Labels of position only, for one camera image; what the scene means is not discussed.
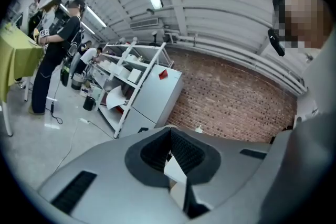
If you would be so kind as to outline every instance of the black pants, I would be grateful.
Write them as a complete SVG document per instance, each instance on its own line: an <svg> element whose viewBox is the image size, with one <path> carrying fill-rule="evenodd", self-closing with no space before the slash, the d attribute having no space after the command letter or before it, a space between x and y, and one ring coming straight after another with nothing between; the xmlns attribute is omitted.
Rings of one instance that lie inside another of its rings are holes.
<svg viewBox="0 0 336 224"><path fill-rule="evenodd" d="M49 59L44 58L37 70L31 93L31 107L35 113L43 113L45 110L51 75L57 66Z"/></svg>
<svg viewBox="0 0 336 224"><path fill-rule="evenodd" d="M77 66L76 66L76 69L75 69L75 71L74 71L74 74L75 74L75 73L82 74L83 71L84 71L84 69L85 69L85 67L86 67L86 65L87 65L87 64L84 63L82 60L79 60Z"/></svg>

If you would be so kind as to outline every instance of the white cloth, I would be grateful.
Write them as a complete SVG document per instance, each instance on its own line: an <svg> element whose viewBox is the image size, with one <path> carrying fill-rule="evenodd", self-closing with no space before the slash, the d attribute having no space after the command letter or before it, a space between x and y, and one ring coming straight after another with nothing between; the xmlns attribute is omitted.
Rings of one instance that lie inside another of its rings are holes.
<svg viewBox="0 0 336 224"><path fill-rule="evenodd" d="M55 11L53 8L48 12L43 12L43 16L40 22L41 29L49 29L55 19Z"/></svg>
<svg viewBox="0 0 336 224"><path fill-rule="evenodd" d="M308 91L311 92L321 113L336 110L336 25L321 52L303 73Z"/></svg>
<svg viewBox="0 0 336 224"><path fill-rule="evenodd" d="M28 21L30 20L30 18L33 17L35 13L37 13L37 11L38 11L38 3L35 2L31 3L28 7Z"/></svg>
<svg viewBox="0 0 336 224"><path fill-rule="evenodd" d="M88 64L88 62L91 61L93 59L93 57L96 56L96 54L97 54L97 49L96 48L90 48L83 54L82 57L80 57L80 59L84 63Z"/></svg>

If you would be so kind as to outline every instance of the black t-shirt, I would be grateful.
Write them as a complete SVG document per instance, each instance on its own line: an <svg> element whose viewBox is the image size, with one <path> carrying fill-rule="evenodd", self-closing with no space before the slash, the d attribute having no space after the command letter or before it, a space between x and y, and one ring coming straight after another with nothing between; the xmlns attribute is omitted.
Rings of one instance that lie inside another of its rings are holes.
<svg viewBox="0 0 336 224"><path fill-rule="evenodd" d="M66 50L62 47L63 42L71 43L79 30L80 19L77 16L71 17L64 25L64 27L58 33L55 33L63 38L64 41L50 43L48 45L45 58L53 62L54 64L59 65L67 53ZM78 34L76 36L76 40L74 41L79 44L81 42L81 34Z"/></svg>
<svg viewBox="0 0 336 224"><path fill-rule="evenodd" d="M81 44L81 45L79 45L79 47L78 47L78 49L77 49L77 51L79 52L79 54L80 54L81 56L83 56L83 54L86 52L86 50L82 51L82 50L81 50L82 48L86 48L86 45L85 45L85 44Z"/></svg>

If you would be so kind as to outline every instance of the air vent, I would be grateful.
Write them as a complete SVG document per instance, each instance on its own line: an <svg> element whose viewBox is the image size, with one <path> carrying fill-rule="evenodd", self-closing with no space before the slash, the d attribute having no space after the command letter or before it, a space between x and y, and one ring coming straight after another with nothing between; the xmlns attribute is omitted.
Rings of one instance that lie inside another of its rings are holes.
<svg viewBox="0 0 336 224"><path fill-rule="evenodd" d="M132 29L134 29L134 28L139 28L139 27L154 26L154 25L158 25L158 24L159 24L159 19L155 18L155 19L141 20L141 21L136 22L136 23L131 23L130 27Z"/></svg>
<svg viewBox="0 0 336 224"><path fill-rule="evenodd" d="M248 148L241 150L239 153L257 159L264 159L267 155L265 152L249 150Z"/></svg>
<svg viewBox="0 0 336 224"><path fill-rule="evenodd" d="M96 176L87 171L80 172L51 204L62 212L70 214Z"/></svg>

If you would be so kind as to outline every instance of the gray floor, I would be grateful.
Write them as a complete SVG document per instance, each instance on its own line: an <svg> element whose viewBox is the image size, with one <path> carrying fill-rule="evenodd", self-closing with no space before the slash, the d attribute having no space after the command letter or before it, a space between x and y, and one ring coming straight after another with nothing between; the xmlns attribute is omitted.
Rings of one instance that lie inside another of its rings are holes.
<svg viewBox="0 0 336 224"><path fill-rule="evenodd" d="M56 71L51 79L48 96L54 96L58 81L59 71ZM72 89L70 84L71 82L67 88L60 84L56 95L58 102L55 103L54 115L63 119L62 125L47 110L44 116L30 115L28 107L31 93L28 102L25 102L24 90L18 85L11 86L7 100L14 132L12 137L6 134L0 111L2 153L13 173L33 189L37 189L66 156L73 134L72 150L61 167L89 148L111 140L94 125L78 121L79 118L95 123L113 136L111 127L100 112L83 109L85 98L79 95L79 91Z"/></svg>

